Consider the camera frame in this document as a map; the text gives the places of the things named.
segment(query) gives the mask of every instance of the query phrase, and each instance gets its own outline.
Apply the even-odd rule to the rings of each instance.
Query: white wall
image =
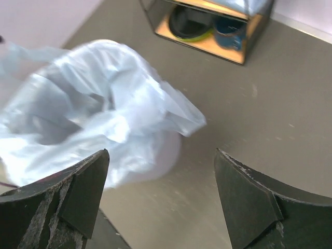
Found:
[[[0,35],[29,48],[61,46],[101,1],[0,1]]]
[[[307,31],[307,33],[313,32],[309,28],[312,27],[332,35],[331,0],[277,0],[274,11],[277,14],[307,25],[308,30],[311,30]]]

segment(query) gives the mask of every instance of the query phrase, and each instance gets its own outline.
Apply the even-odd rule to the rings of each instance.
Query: shelf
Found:
[[[257,24],[262,19],[261,15],[256,15],[249,23],[247,27],[247,36],[250,37],[253,31],[256,29]],[[235,51],[233,49],[224,49],[220,47],[214,39],[214,36],[211,35],[208,38],[195,42],[195,43],[187,43],[177,39],[170,31],[168,25],[169,15],[166,15],[165,18],[162,20],[160,25],[156,29],[156,33],[160,36],[166,37],[171,40],[175,40],[179,43],[186,44],[190,47],[197,48],[203,50],[205,52],[214,54],[219,57],[223,57],[230,61],[243,64],[245,58],[245,49],[241,51]]]
[[[178,2],[178,3],[182,3],[182,4],[196,6],[196,7],[203,8],[203,9],[208,9],[208,10],[211,10],[214,12],[230,15],[233,17],[238,17],[241,19],[246,19],[246,20],[248,19],[248,16],[245,13],[238,12],[236,10],[230,9],[225,6],[210,3],[205,0],[173,0],[173,2],[174,3]]]

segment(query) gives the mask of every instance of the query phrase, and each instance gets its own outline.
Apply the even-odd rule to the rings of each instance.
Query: cabinet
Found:
[[[148,4],[140,0],[147,20],[156,35],[240,65],[245,63],[255,41],[265,29],[270,19],[274,2],[274,0],[264,0],[259,12],[249,15],[250,11],[248,9],[244,12],[239,12],[229,7],[209,2],[209,0],[153,0]],[[241,50],[221,47],[213,35],[196,42],[186,42],[175,37],[169,29],[169,16],[177,5],[208,12],[213,14],[214,17],[223,16],[244,22],[245,39],[242,41]]]

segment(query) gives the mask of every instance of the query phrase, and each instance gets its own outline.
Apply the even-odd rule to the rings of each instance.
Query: translucent plastic bag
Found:
[[[267,0],[207,0],[253,16],[257,14]]]
[[[105,187],[154,179],[176,162],[179,133],[190,136],[205,117],[129,47],[97,40],[72,51],[10,46],[0,73],[20,58],[50,61],[30,75],[0,114],[0,157],[22,186],[110,153]]]

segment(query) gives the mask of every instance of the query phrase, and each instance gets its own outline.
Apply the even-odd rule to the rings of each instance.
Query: blue container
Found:
[[[213,21],[214,37],[217,43],[227,49],[242,49],[246,37],[246,23],[227,17],[217,17]]]

